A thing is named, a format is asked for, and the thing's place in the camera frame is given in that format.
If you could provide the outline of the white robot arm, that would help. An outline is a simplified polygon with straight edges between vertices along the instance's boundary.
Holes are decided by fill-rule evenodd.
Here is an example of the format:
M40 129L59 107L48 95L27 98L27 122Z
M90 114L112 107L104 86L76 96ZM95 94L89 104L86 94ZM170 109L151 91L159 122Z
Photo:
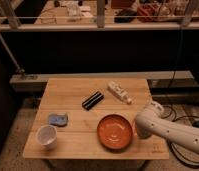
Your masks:
M138 136L146 139L154 134L199 154L199 128L162 119L163 113L160 103L147 103L135 116Z

